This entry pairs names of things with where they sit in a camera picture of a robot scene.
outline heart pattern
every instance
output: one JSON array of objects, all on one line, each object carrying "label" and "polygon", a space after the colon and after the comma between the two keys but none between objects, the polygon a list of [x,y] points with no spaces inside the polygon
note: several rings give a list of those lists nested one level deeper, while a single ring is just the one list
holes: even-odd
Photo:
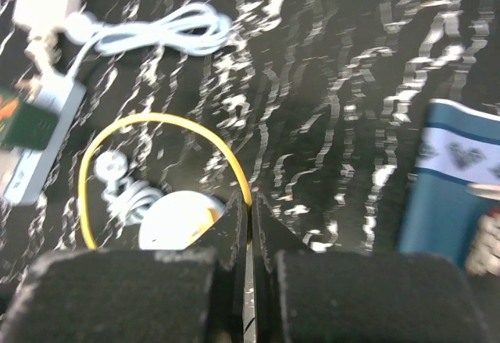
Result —
[{"label": "heart pattern", "polygon": [[422,141],[422,144],[420,144],[419,147],[419,158],[420,159],[431,159],[434,158],[436,155],[439,155],[438,152],[436,152],[436,149],[429,145],[427,141]]},{"label": "heart pattern", "polygon": [[458,142],[452,142],[448,145],[448,150],[452,156],[452,161],[454,165],[459,170],[465,170],[470,168],[472,165],[481,163],[486,159],[486,156],[480,149],[469,148],[464,149]]},{"label": "heart pattern", "polygon": [[490,171],[497,177],[497,179],[500,179],[500,163],[496,167],[490,169]]}]

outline electrical outlet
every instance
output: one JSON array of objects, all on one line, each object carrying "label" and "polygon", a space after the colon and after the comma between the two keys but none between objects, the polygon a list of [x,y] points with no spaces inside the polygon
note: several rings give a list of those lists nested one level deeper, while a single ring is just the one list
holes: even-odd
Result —
[{"label": "electrical outlet", "polygon": [[38,200],[84,95],[85,86],[69,77],[60,73],[44,77],[32,104],[57,113],[59,122],[45,150],[14,148],[0,153],[0,192],[5,189],[2,197],[7,202],[32,205]]}]

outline coiled white cable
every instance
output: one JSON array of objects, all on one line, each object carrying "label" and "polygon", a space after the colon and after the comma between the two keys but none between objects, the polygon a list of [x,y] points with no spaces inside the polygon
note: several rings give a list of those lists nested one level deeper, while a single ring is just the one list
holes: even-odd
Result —
[{"label": "coiled white cable", "polygon": [[95,161],[95,175],[106,183],[102,199],[108,203],[108,213],[123,225],[139,224],[148,209],[163,193],[150,187],[146,181],[126,177],[127,157],[118,151],[103,152]]},{"label": "coiled white cable", "polygon": [[[75,78],[92,47],[102,55],[116,55],[135,48],[161,45],[193,56],[209,55],[221,49],[230,37],[231,19],[211,5],[190,3],[160,20],[117,25],[98,23],[90,14],[74,13],[66,21],[66,36],[84,45],[67,76]],[[189,34],[205,29],[203,34]]]},{"label": "coiled white cable", "polygon": [[108,213],[112,218],[118,218],[125,226],[140,224],[148,209],[157,202],[163,193],[149,186],[147,181],[134,181],[131,177],[119,180],[122,193],[102,192],[102,199],[108,202]]}]

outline scissor blade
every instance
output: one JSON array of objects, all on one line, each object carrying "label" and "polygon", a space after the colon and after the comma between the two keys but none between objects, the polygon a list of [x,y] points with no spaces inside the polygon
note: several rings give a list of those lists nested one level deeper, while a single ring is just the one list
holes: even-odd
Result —
[{"label": "scissor blade", "polygon": [[468,185],[468,192],[482,198],[500,201],[500,184],[479,184]]}]

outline black foam pad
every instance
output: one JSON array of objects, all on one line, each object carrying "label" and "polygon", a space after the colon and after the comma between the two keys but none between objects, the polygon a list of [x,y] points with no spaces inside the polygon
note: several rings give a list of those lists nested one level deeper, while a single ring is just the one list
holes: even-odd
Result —
[{"label": "black foam pad", "polygon": [[252,205],[252,249],[255,299],[255,332],[257,341],[269,341],[277,313],[271,282],[274,259],[281,250],[311,252],[302,240],[273,215],[273,208],[264,195],[254,194]]},{"label": "black foam pad", "polygon": [[459,270],[431,255],[277,256],[286,342],[492,342]]},{"label": "black foam pad", "polygon": [[205,341],[214,251],[56,252],[35,262],[1,342]]}]

